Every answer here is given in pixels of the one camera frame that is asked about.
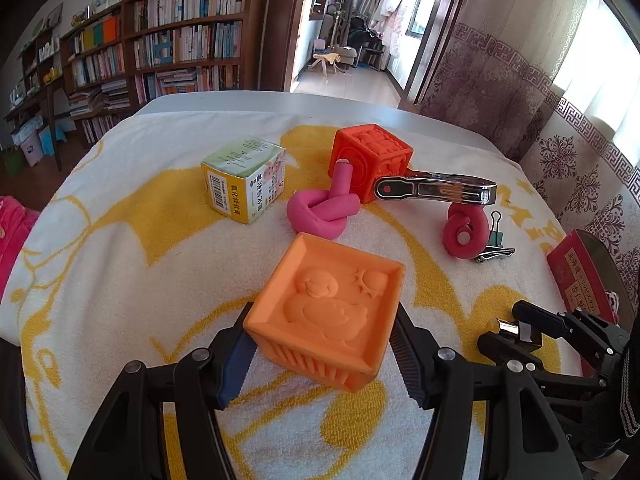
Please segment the teal binder clip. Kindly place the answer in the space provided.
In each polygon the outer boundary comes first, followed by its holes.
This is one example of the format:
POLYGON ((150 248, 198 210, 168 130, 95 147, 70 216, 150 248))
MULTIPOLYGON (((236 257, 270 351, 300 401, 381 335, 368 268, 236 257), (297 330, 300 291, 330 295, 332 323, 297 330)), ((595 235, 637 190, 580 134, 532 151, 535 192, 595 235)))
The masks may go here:
POLYGON ((491 226, 487 245, 478 256, 474 258, 477 263, 484 263, 496 259, 508 258, 515 254, 515 248, 503 245, 503 232, 500 230, 502 214, 498 209, 491 211, 491 226))

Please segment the pink knotted foam tube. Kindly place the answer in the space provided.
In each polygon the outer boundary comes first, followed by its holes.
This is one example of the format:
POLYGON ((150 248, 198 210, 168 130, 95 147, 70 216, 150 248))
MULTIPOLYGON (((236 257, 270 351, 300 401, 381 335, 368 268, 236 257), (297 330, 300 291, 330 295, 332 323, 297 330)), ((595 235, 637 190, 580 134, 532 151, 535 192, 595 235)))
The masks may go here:
POLYGON ((474 259, 485 249, 488 238, 488 220, 481 206, 449 206, 442 242, 450 255, 459 259, 474 259))

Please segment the light orange duck cube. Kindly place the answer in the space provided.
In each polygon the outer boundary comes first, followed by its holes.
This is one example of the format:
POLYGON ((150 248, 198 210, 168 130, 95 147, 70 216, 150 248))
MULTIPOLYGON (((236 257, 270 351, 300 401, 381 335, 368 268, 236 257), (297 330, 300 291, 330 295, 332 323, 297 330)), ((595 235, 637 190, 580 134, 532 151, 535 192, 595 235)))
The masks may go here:
POLYGON ((356 393, 378 376, 405 272, 395 260, 300 233, 243 328, 268 360, 356 393))

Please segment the large silver metal clamp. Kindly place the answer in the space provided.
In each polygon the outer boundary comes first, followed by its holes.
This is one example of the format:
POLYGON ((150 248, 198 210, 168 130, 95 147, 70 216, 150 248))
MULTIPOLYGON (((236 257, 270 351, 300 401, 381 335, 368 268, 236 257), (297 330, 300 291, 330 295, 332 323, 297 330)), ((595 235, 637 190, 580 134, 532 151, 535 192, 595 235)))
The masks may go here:
POLYGON ((496 201, 498 184, 466 174, 407 169, 402 176, 382 177, 375 181, 373 192, 379 200, 438 200, 450 204, 485 207, 496 201))

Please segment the red tin storage box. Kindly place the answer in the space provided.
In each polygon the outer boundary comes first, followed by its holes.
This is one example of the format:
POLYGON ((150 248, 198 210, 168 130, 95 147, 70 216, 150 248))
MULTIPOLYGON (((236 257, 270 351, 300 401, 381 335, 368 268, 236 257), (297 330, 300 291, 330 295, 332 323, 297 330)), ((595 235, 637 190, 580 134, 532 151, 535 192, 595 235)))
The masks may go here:
POLYGON ((594 235, 574 230, 547 256, 567 312, 589 336, 580 342, 582 372, 592 374, 609 356, 624 351, 636 314, 613 258, 594 235))

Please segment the yellow white towel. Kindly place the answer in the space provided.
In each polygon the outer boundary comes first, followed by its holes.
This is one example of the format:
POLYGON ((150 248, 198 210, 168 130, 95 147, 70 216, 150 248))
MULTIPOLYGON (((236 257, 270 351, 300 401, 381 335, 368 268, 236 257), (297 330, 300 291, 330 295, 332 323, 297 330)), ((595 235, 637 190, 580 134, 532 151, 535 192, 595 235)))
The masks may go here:
MULTIPOLYGON (((335 130, 277 114, 132 116, 81 159, 44 207, 1 301, 1 335, 22 350, 28 433, 42 478, 63 479, 125 364, 180 360, 233 323, 265 285, 294 231, 278 198, 252 224, 207 203, 201 162, 236 138, 285 150, 285 193, 326 188, 335 130)), ((374 202, 340 243, 401 262, 413 322, 474 361, 486 322, 526 299, 559 311, 547 263, 564 230, 518 165, 479 148, 405 133, 416 169, 498 185, 505 259, 476 263, 442 246, 443 203, 374 202)), ((242 479, 408 479, 431 414, 409 398, 392 356, 357 393, 256 356, 218 417, 242 479)))

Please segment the pink cloth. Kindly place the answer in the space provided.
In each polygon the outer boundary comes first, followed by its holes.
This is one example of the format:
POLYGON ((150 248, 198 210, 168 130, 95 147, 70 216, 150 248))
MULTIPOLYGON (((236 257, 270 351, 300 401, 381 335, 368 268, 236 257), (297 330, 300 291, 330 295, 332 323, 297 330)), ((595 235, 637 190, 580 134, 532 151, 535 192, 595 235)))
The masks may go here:
POLYGON ((16 258, 38 217, 38 211, 24 207, 16 198, 1 197, 0 296, 3 296, 16 258))

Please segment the green yellow medicine box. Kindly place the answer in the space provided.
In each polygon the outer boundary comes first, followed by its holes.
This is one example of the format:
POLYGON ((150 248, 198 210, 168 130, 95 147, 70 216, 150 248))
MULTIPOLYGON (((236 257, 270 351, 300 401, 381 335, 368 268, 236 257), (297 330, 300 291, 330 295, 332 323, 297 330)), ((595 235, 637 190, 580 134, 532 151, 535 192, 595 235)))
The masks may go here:
POLYGON ((251 224, 284 191, 286 149, 258 138, 236 139, 201 161, 209 207, 251 224))

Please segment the red orange embossed cube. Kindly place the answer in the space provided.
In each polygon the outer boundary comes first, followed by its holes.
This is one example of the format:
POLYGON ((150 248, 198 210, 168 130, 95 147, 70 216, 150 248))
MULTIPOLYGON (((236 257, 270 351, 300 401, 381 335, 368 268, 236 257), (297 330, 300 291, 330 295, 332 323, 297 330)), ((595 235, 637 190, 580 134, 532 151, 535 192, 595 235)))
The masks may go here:
POLYGON ((403 176, 413 148, 389 131, 375 124, 338 129, 334 136, 329 176, 339 159, 352 165, 350 192, 367 204, 375 200, 374 184, 382 177, 403 176))

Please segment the patterned white purple curtain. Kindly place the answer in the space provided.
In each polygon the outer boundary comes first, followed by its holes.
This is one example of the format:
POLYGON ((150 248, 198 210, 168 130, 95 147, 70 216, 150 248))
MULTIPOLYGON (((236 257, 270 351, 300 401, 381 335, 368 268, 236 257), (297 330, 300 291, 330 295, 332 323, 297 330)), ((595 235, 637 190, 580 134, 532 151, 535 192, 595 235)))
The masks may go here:
POLYGON ((604 0, 463 0, 420 112, 517 162, 639 298, 639 50, 604 0))

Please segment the small wooden stool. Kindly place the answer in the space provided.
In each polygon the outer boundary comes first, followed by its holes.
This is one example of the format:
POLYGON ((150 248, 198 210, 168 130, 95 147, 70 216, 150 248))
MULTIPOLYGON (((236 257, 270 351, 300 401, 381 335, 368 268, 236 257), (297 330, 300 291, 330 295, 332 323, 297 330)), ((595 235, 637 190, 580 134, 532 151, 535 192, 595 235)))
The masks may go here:
POLYGON ((341 55, 336 52, 316 52, 312 55, 312 62, 309 65, 311 70, 319 67, 323 77, 329 75, 329 70, 337 74, 340 69, 338 64, 342 62, 341 55))

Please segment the wooden bookshelf with books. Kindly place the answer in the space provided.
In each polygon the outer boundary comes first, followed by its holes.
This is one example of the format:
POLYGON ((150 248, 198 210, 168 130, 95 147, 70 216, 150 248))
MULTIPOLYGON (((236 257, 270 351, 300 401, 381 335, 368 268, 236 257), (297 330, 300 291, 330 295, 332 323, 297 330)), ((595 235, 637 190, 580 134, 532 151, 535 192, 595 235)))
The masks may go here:
POLYGON ((122 0, 64 35, 58 16, 18 55, 14 130, 70 118, 88 145, 168 94, 255 90, 267 0, 122 0))

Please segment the wooden door frame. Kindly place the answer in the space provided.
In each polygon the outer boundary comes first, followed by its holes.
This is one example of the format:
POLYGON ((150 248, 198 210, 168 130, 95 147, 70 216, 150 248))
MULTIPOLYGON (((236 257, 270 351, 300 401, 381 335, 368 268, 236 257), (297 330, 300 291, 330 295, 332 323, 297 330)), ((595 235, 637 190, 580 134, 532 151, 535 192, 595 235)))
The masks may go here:
POLYGON ((259 88, 291 92, 311 58, 320 22, 311 18, 314 0, 268 0, 259 88))

